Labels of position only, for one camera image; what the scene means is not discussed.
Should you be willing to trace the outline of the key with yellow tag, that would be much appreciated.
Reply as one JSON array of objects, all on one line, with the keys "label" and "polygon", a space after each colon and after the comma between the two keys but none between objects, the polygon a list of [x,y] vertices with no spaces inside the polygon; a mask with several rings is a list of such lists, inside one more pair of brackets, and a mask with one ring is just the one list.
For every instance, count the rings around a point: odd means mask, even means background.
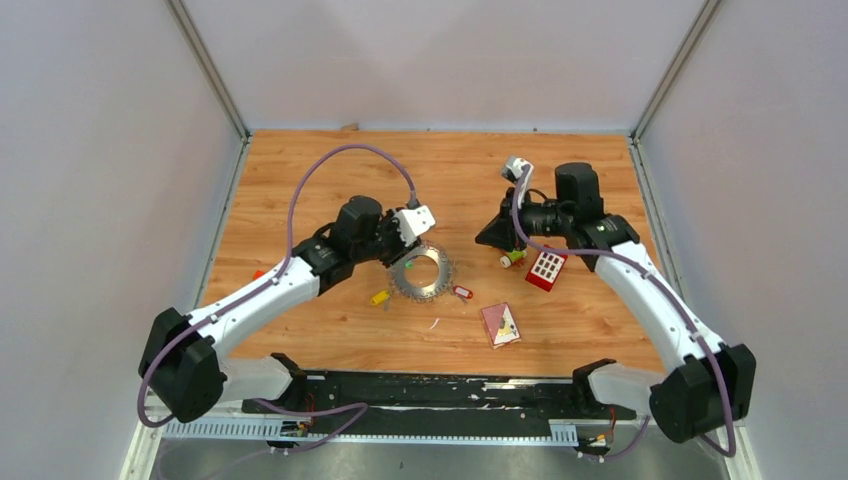
[{"label": "key with yellow tag", "polygon": [[380,306],[386,303],[391,298],[391,291],[388,289],[383,289],[376,294],[374,294],[369,302],[372,306]]}]

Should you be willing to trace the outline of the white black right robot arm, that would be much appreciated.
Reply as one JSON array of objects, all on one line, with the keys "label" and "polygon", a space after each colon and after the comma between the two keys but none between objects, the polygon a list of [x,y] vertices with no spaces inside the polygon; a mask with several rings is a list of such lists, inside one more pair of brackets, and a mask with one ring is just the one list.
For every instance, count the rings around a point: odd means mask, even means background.
[{"label": "white black right robot arm", "polygon": [[713,332],[654,264],[630,223],[606,211],[599,178],[585,162],[555,169],[554,197],[532,198],[533,165],[509,158],[501,175],[511,182],[496,216],[476,243],[504,252],[535,249],[541,265],[530,274],[555,281],[564,260],[580,258],[623,301],[660,356],[661,374],[602,359],[577,368],[571,403],[584,417],[609,406],[654,420],[675,443],[726,432],[725,456],[734,454],[734,424],[750,408],[756,359],[745,344],[729,345]]}]

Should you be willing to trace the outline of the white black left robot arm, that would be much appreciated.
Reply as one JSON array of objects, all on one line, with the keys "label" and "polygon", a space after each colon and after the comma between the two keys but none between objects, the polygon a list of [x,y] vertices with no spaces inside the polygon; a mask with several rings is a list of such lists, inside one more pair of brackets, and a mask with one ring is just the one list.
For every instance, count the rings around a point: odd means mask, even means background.
[{"label": "white black left robot arm", "polygon": [[352,197],[335,221],[236,292],[186,314],[173,307],[159,313],[138,368],[140,394],[154,393],[169,411],[165,419],[181,423],[234,400],[259,398],[283,413],[298,411],[307,389],[291,361],[277,354],[236,360],[232,351],[286,311],[350,278],[357,265],[403,265],[435,224],[425,205],[384,210],[373,198]]}]

